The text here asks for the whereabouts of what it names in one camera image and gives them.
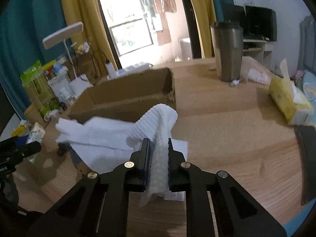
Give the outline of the white paper towel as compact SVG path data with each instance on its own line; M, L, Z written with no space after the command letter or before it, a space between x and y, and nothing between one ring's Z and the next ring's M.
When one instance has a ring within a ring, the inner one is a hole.
M177 112L165 104L153 106L137 122L92 117L80 124L59 118L55 128L60 135L56 142L70 144L91 170L103 174L127 162L131 153L141 148L143 139L148 138L152 144L149 184L140 206L155 196L183 202L185 193L173 193L168 187L168 141L177 118Z

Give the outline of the capybara tissue pack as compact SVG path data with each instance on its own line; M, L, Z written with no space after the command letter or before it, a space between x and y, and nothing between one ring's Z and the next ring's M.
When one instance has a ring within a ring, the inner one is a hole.
M35 122L33 128L31 129L31 132L28 135L26 143L29 144L34 141L42 143L45 135L45 129L38 122Z

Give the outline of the green paper cup pack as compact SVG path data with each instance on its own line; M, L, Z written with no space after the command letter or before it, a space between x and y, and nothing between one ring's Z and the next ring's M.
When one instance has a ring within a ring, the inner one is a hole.
M49 111L59 108L59 101L48 85L39 60L23 72L20 80L29 100L43 118Z

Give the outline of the white perforated basket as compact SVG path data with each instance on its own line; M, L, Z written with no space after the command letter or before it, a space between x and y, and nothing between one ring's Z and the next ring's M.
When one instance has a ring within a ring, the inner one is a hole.
M48 81L48 85L60 102L68 105L74 103L74 93L70 87L70 79L67 74L55 76Z

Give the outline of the white desk lamp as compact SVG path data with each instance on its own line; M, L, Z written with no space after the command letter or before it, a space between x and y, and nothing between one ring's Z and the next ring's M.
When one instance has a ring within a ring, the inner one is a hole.
M74 97L77 99L87 88L93 87L93 85L88 80L88 77L85 74L79 75L76 71L72 56L70 55L69 48L66 44L66 40L71 38L76 34L80 34L83 31L83 23L77 22L66 26L58 31L53 32L52 34L46 36L42 40L43 47L48 50L59 43L63 43L66 50L67 57L72 65L72 71L74 73L74 80L70 82L70 88L74 93Z

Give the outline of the cardboard box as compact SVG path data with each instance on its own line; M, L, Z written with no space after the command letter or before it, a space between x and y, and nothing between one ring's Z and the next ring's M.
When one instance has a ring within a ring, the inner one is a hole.
M175 80L169 68L133 73L90 87L75 101L68 117L80 124L92 117L136 122L157 104L176 109Z

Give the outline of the yellow tissue box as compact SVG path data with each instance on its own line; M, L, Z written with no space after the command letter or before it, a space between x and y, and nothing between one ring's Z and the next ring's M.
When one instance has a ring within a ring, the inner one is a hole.
M291 81L287 60L280 63L282 78L273 76L269 85L269 95L284 115L289 126L312 125L314 108L304 93Z

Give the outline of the white charger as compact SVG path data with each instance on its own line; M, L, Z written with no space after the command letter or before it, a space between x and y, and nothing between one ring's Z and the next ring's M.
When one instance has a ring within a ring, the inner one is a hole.
M117 71L115 70L112 62L106 63L105 67L106 67L106 69L108 71L108 75L111 79L117 78L118 74L117 74Z

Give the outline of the white power strip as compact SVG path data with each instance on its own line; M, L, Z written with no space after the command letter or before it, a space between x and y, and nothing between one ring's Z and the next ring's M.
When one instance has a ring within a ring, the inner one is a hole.
M143 63L143 64L136 64L136 65L131 65L127 68L124 69L119 69L117 71L118 76L124 76L124 75L129 75L132 73L139 73L143 71L149 70L153 65L150 63Z

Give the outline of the yellow curtain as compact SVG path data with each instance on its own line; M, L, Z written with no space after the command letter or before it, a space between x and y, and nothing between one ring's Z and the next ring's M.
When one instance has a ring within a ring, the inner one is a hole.
M61 0L64 17L68 25L82 22L84 30L72 36L72 42L78 44L89 42L90 50L99 62L98 74L108 74L105 61L109 60L115 70L118 70L113 51L102 20L99 0Z

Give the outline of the steel tumbler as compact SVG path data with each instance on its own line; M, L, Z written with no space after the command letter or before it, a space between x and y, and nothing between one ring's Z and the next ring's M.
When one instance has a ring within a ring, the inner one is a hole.
M217 76L224 82L238 80L243 56L243 29L238 22L215 22L211 26Z

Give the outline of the grey headboard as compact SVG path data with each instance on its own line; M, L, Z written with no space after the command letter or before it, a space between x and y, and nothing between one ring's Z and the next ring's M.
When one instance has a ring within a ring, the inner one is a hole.
M306 16L299 25L300 46L297 68L315 75L315 19Z

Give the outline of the black television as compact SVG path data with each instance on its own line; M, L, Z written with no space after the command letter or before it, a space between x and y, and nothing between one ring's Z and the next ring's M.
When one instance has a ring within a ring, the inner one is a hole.
M276 12L269 8L221 4L225 22L238 22L244 39L277 41Z

